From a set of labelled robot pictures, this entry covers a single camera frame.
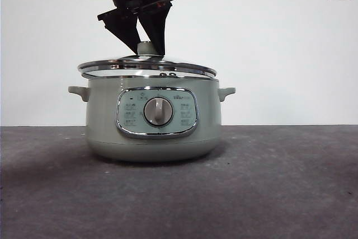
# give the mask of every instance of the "lid knob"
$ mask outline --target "lid knob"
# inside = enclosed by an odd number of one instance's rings
[[[139,55],[158,55],[151,41],[142,41],[138,43],[137,51]]]

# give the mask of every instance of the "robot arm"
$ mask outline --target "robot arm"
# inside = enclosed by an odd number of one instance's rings
[[[111,33],[134,53],[140,43],[137,20],[159,55],[165,55],[164,30],[172,0],[113,0],[116,9],[98,15]]]

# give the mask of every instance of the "knob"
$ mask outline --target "knob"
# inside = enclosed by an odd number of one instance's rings
[[[144,107],[144,116],[146,120],[155,126],[161,126],[168,123],[172,114],[172,105],[168,100],[161,97],[150,99]]]

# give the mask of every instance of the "table surface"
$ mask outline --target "table surface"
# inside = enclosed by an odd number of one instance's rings
[[[1,128],[1,235],[358,238],[358,126],[224,126],[190,161],[90,152],[83,127]]]

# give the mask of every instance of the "pot base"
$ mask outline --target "pot base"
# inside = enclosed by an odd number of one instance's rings
[[[134,145],[88,140],[94,153],[129,162],[168,162],[199,157],[212,151],[219,138],[177,144]]]

